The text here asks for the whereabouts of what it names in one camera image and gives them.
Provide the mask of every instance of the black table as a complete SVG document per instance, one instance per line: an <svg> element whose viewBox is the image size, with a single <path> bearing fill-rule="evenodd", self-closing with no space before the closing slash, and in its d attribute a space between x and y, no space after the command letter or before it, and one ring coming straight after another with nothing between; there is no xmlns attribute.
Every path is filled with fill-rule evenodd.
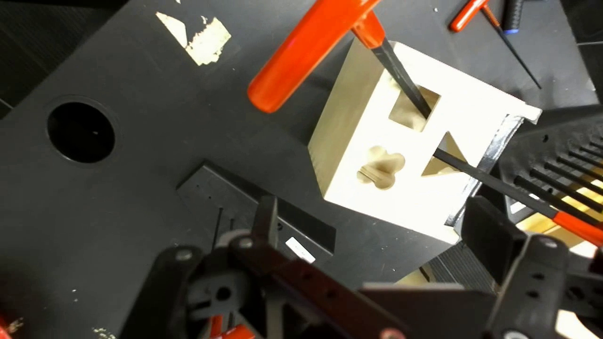
<svg viewBox="0 0 603 339"><path fill-rule="evenodd" d="M518 53L530 78L483 18L452 36L460 0L394 3L377 14L405 42L541 108L594 104L558 3L526 6ZM245 87L309 0L132 0L0 123L0 308L27 319L25 338L119 332L158 251L198 244L175 187L209 159L337 229L337 255L321 266L347 283L396 281L445 244L324 204L305 142L337 76L347 42L275 117L256 114ZM232 33L224 59L196 68L155 12ZM102 163L66 161L47 138L64 102L98 108L115 129Z"/></svg>

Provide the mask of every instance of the wooden piece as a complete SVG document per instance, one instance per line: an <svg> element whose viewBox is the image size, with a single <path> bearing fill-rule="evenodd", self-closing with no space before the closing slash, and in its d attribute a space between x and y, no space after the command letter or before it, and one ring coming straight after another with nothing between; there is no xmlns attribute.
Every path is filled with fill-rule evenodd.
<svg viewBox="0 0 603 339"><path fill-rule="evenodd" d="M477 166L507 119L535 123L541 110L402 44L394 50L434 106L430 119L419 119L390 74L354 42L309 144L317 181L332 204L456 244L445 223L475 181L437 166L424 176L435 148L449 134ZM375 148L400 155L403 166L375 172L368 161Z"/></svg>

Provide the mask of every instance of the orange part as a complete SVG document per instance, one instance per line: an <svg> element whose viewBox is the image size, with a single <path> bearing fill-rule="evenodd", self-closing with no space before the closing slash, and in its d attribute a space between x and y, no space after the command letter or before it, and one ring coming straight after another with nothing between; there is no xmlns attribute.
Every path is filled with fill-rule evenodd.
<svg viewBox="0 0 603 339"><path fill-rule="evenodd" d="M224 334L224 339L255 339L255 338L256 336L243 325L240 325Z"/></svg>
<svg viewBox="0 0 603 339"><path fill-rule="evenodd" d="M8 330L0 328L0 339L11 339L11 334L8 334Z"/></svg>
<svg viewBox="0 0 603 339"><path fill-rule="evenodd" d="M377 0L317 0L251 82L247 89L251 104L264 114L275 114L375 6Z"/></svg>
<svg viewBox="0 0 603 339"><path fill-rule="evenodd" d="M488 0L468 0L451 23L452 33L462 33L469 27L473 18L486 6Z"/></svg>
<svg viewBox="0 0 603 339"><path fill-rule="evenodd" d="M569 213L558 212L552 219L558 227L569 230L571 234L590 242L596 247L603 247L603 230L592 227Z"/></svg>
<svg viewBox="0 0 603 339"><path fill-rule="evenodd" d="M383 46L385 40L385 29L375 16L375 12L370 12L356 27L354 27L356 38L366 46L368 50L377 50Z"/></svg>
<svg viewBox="0 0 603 339"><path fill-rule="evenodd" d="M484 4L483 14L484 14L486 20L492 23L492 27L501 29L501 23L500 23L498 18L490 12L488 4Z"/></svg>
<svg viewBox="0 0 603 339"><path fill-rule="evenodd" d="M223 338L223 323L224 319L221 315L211 319L211 328L209 328L209 338L211 339L221 339Z"/></svg>

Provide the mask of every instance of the screwdriver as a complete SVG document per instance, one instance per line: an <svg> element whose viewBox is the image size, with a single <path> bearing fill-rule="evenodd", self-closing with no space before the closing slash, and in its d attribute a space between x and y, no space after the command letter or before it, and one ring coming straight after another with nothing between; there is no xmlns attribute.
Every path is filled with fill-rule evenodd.
<svg viewBox="0 0 603 339"><path fill-rule="evenodd" d="M371 50L390 72L400 89L426 117L430 106L386 40L373 8L379 0L317 0L264 65L247 89L255 108L275 114L321 65L336 44L353 31L364 48Z"/></svg>
<svg viewBox="0 0 603 339"><path fill-rule="evenodd" d="M501 31L501 23L492 14L488 0L468 0L466 6L454 16L451 23L452 33L462 33L469 27L477 12L483 12L490 27L496 31L496 35L503 40L511 55L520 63L520 67L526 70L530 80L535 84L537 89L543 89L541 84L535 80L535 76L530 72L528 65L522 61L522 57L515 52L511 42L507 40L505 33Z"/></svg>
<svg viewBox="0 0 603 339"><path fill-rule="evenodd" d="M458 172L464 172L464 174L475 178L477 181L483 181L492 191L528 206L535 213L545 215L547 219L550 219L558 227L565 229L567 232L577 234L579 238L594 244L596 247L603 247L603 229L599 225L590 225L573 213L554 210L549 204L532 198L530 193L517 189L517 187L511 187L511 185L481 172L481 170L469 166L468 163L452 157L451 153L447 153L443 149L435 149L434 157L439 159L441 163L449 165L451 168L456 168Z"/></svg>

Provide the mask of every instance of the bolt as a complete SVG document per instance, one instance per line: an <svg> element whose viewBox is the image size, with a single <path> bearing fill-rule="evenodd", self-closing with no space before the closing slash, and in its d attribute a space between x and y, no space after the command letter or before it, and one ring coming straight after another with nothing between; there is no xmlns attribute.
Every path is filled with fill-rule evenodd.
<svg viewBox="0 0 603 339"><path fill-rule="evenodd" d="M541 238L541 244L549 249L558 249L558 244L554 240Z"/></svg>
<svg viewBox="0 0 603 339"><path fill-rule="evenodd" d="M175 253L177 262L189 262L192 259L192 253L189 249L181 249Z"/></svg>
<svg viewBox="0 0 603 339"><path fill-rule="evenodd" d="M402 332L398 332L396 328L385 328L381 332L379 339L405 339L405 336Z"/></svg>
<svg viewBox="0 0 603 339"><path fill-rule="evenodd" d="M253 240L249 240L249 238L240 240L240 247L241 249L251 249L253 247Z"/></svg>
<svg viewBox="0 0 603 339"><path fill-rule="evenodd" d="M528 339L522 332L505 332L503 339Z"/></svg>

